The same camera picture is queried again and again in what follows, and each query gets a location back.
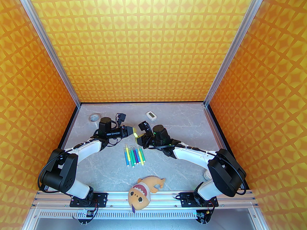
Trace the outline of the black table edge strip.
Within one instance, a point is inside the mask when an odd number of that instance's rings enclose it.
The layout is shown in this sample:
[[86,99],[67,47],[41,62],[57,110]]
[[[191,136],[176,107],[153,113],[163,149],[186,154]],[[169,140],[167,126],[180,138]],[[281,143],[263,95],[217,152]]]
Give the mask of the black table edge strip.
[[80,110],[80,107],[78,107],[78,106],[76,106],[74,108],[74,111],[73,111],[73,113],[72,113],[72,115],[70,117],[70,120],[69,120],[69,122],[68,122],[68,124],[67,124],[67,126],[66,126],[66,128],[64,130],[64,133],[62,135],[62,138],[60,139],[60,142],[59,142],[57,148],[64,149],[64,147],[65,147],[65,145],[67,143],[68,137],[69,137],[69,135],[71,133],[72,127],[73,127],[73,125],[75,123],[75,120],[76,120],[76,118],[78,116],[79,110]]
[[81,102],[80,105],[101,105],[101,104],[203,104],[204,101],[131,101],[131,102]]
[[223,146],[226,150],[229,150],[229,143],[227,142],[227,139],[222,131],[222,128],[220,127],[218,120],[210,106],[210,104],[208,104],[207,109],[209,111],[210,117],[215,125],[215,129],[217,130],[217,133],[219,135],[218,140],[221,141],[223,143]]

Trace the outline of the orange shark plush toy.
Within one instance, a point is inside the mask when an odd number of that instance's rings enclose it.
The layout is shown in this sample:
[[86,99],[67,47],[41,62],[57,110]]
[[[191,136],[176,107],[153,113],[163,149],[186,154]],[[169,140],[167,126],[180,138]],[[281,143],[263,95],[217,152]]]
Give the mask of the orange shark plush toy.
[[139,178],[128,192],[128,203],[133,213],[146,208],[151,201],[151,194],[163,188],[166,179],[157,176]]

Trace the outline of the grey metal panel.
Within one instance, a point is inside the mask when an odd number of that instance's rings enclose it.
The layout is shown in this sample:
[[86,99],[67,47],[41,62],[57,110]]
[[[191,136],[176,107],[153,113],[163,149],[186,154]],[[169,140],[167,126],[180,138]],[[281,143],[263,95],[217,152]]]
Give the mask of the grey metal panel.
[[93,220],[81,225],[73,219],[38,220],[34,230],[255,230],[251,223],[200,224],[195,220]]

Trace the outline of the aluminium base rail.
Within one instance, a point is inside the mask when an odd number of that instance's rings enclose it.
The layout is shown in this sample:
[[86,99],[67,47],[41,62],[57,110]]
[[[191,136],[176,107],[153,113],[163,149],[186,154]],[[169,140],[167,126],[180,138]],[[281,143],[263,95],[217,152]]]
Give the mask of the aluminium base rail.
[[[107,203],[105,208],[110,210],[130,210],[131,207],[128,203],[127,191],[109,191],[98,192],[108,193]],[[179,191],[159,191],[155,194],[151,194],[151,201],[145,208],[146,210],[175,210],[183,208],[179,200],[175,199],[180,192]],[[219,195],[216,197],[218,200],[218,207],[215,208],[258,208],[259,205],[252,193],[248,190],[244,195],[235,195],[235,197],[228,197],[225,195]],[[43,193],[38,192],[32,203],[34,207],[45,208],[70,208],[71,197],[62,193]],[[207,209],[206,208],[183,208],[183,209]]]

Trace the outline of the aluminium frame post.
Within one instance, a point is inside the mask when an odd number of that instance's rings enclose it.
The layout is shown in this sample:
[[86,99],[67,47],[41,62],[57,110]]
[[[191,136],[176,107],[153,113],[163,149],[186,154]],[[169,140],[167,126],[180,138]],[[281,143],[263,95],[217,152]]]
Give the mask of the aluminium frame post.
[[46,31],[45,31],[45,28],[34,8],[34,5],[32,4],[32,1],[31,0],[20,0],[20,2],[22,3],[22,6],[24,7],[31,23],[33,24],[34,26],[34,29],[35,31],[37,32],[39,38],[41,39],[46,51],[47,51],[47,54],[49,55],[51,61],[53,62],[57,72],[59,73],[64,85],[66,86],[70,96],[72,97],[76,107],[78,109],[81,108],[81,102],[78,98],[78,95],[76,93],[76,91],[74,90],[73,88],[73,85],[72,83],[70,82],[67,74],[66,74],[66,71],[63,67],[63,65],[61,64],[60,60],[59,60],[59,57],[50,41],[50,38],[48,37]]
[[248,29],[250,28],[250,25],[254,17],[256,16],[262,2],[263,0],[251,0],[247,8],[247,11],[241,21],[241,24],[239,25],[239,28],[234,36],[234,39],[225,55],[225,58],[219,67],[216,77],[213,83],[211,84],[210,89],[204,99],[203,102],[204,109],[207,109],[219,85],[221,84],[221,81],[224,78],[224,75],[226,74],[232,60],[234,59],[237,50],[239,49]]

